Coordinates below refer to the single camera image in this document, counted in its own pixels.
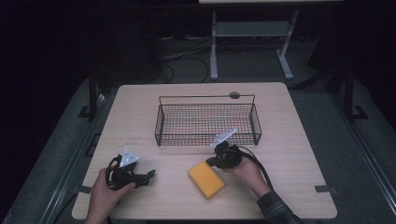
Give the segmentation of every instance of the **dark background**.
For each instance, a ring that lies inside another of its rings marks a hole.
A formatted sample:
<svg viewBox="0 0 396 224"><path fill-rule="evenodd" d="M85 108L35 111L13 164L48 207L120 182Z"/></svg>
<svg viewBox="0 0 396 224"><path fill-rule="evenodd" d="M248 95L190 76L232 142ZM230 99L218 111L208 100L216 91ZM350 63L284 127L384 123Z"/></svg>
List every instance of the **dark background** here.
<svg viewBox="0 0 396 224"><path fill-rule="evenodd" d="M146 6L155 2L146 1ZM199 13L103 10L100 3L93 0L0 3L1 220L73 93L89 74L97 75L101 91L121 83L147 83L156 76L161 54L156 48L157 37L210 32L209 10ZM112 1L106 7L139 3ZM334 63L346 62L393 127L396 127L395 11L388 1L345 1L335 13L308 7L301 11L293 35L294 39L315 39L323 34L310 65L322 71ZM130 32L125 25L144 34ZM129 72L120 73L121 66L129 67Z"/></svg>

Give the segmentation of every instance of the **human hand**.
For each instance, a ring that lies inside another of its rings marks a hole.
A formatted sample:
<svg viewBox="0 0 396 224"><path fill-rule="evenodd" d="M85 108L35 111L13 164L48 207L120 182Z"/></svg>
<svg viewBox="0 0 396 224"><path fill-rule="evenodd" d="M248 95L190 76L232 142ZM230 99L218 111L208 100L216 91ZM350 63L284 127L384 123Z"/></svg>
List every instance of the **human hand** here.
<svg viewBox="0 0 396 224"><path fill-rule="evenodd" d="M106 168L100 170L91 189L90 208L85 223L103 223L120 199L134 186L135 183L131 183L119 190L109 189L106 182Z"/></svg>
<svg viewBox="0 0 396 224"><path fill-rule="evenodd" d="M221 170L235 175L243 184L250 188L258 198L271 191L262 176L260 168L246 157L242 157L241 163L239 163L238 166Z"/></svg>

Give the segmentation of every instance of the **metal rack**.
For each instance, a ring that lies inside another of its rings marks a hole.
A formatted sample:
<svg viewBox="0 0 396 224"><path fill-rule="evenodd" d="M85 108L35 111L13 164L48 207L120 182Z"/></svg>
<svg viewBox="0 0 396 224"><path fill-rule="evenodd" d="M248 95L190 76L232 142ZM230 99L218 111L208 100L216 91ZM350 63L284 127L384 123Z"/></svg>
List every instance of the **metal rack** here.
<svg viewBox="0 0 396 224"><path fill-rule="evenodd" d="M208 146L217 134L231 128L237 128L238 132L227 139L230 144L258 145L262 129L255 96L237 95L237 98L250 98L249 103L230 103L230 97L233 98L231 95L161 96L155 129L158 146ZM203 103L208 99L219 103Z"/></svg>

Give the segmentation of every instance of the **person's left hand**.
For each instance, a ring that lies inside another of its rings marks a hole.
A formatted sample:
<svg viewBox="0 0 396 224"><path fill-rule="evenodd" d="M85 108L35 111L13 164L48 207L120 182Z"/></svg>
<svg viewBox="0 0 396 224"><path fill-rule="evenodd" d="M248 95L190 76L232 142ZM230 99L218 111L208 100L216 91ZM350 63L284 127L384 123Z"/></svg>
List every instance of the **person's left hand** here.
<svg viewBox="0 0 396 224"><path fill-rule="evenodd" d="M106 182L106 168L100 170L91 189L90 208L85 223L103 223L120 199L134 186L135 183L131 183L119 190L109 189Z"/></svg>

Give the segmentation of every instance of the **person's right hand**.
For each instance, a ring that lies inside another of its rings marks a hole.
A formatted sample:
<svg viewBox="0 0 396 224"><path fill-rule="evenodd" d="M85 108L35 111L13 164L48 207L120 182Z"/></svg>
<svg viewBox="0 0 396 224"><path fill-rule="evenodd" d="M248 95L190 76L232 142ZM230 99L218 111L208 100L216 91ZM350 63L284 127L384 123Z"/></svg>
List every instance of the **person's right hand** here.
<svg viewBox="0 0 396 224"><path fill-rule="evenodd" d="M250 159L242 157L241 163L231 169L222 171L235 175L243 184L250 188L258 198L271 191L262 176L262 171Z"/></svg>

